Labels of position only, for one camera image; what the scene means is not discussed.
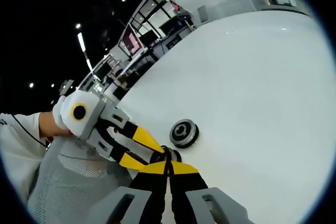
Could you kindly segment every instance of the hand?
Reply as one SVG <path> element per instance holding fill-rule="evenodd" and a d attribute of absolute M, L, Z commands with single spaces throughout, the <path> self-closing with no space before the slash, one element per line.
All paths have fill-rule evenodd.
<path fill-rule="evenodd" d="M 61 109 L 62 109 L 62 105 L 63 105 L 65 99 L 66 99 L 66 97 L 64 95 L 60 96 L 60 98 L 58 99 L 58 102 L 53 107 L 53 117 L 54 117 L 55 123 L 59 128 L 61 128 L 63 130 L 68 129 L 65 126 L 65 124 L 62 120 L 62 117 L 61 117 Z"/>

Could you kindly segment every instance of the white table surface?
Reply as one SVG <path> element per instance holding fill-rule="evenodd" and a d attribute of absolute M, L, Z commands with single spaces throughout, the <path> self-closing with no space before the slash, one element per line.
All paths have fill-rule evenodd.
<path fill-rule="evenodd" d="M 335 66 L 321 29 L 301 14 L 255 12 L 202 26 L 118 107 L 169 147 L 173 124 L 193 120 L 200 136 L 179 150 L 183 162 L 254 223 L 302 221 L 333 168 Z"/>

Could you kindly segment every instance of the person's arm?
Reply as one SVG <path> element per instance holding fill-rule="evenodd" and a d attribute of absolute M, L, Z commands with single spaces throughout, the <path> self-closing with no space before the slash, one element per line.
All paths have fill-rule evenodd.
<path fill-rule="evenodd" d="M 52 112 L 43 112 L 39 116 L 40 137 L 71 135 L 69 130 L 63 130 L 55 123 Z"/>

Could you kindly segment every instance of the fluorescent light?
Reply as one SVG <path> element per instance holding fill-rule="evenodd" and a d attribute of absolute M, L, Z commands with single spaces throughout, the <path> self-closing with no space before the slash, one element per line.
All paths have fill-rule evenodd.
<path fill-rule="evenodd" d="M 77 34 L 77 37 L 78 37 L 78 40 L 79 40 L 80 47 L 81 47 L 82 51 L 85 52 L 86 49 L 85 49 L 85 45 L 84 45 L 84 40 L 83 40 L 83 35 L 82 35 L 82 33 Z"/>
<path fill-rule="evenodd" d="M 90 60 L 87 59 L 87 60 L 86 60 L 86 63 L 88 64 L 89 69 L 90 69 L 90 71 L 92 72 L 92 71 L 93 71 L 93 68 L 92 68 L 92 66 L 91 66 Z"/>

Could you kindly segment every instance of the gray mesh vest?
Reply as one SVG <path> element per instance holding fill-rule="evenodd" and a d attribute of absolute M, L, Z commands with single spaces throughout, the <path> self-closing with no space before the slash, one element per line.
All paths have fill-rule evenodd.
<path fill-rule="evenodd" d="M 33 182 L 28 210 L 38 223 L 84 223 L 92 205 L 130 182 L 127 169 L 83 141 L 57 137 Z"/>

